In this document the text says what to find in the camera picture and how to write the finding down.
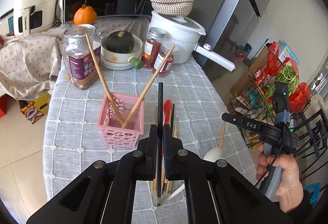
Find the person's right hand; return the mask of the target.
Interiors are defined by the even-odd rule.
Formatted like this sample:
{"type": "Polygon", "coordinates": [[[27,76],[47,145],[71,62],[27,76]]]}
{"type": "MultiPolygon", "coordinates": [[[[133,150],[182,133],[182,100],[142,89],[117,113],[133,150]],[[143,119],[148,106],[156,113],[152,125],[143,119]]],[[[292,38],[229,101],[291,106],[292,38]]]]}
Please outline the person's right hand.
{"type": "MultiPolygon", "coordinates": [[[[260,154],[257,159],[256,180],[261,178],[266,171],[267,165],[275,158],[274,155],[264,155],[263,143],[258,146],[258,150],[260,154]]],[[[289,213],[296,209],[304,198],[297,162],[292,155],[279,154],[273,166],[282,168],[281,181],[276,190],[276,196],[279,199],[280,209],[285,213],[289,213]]]]}

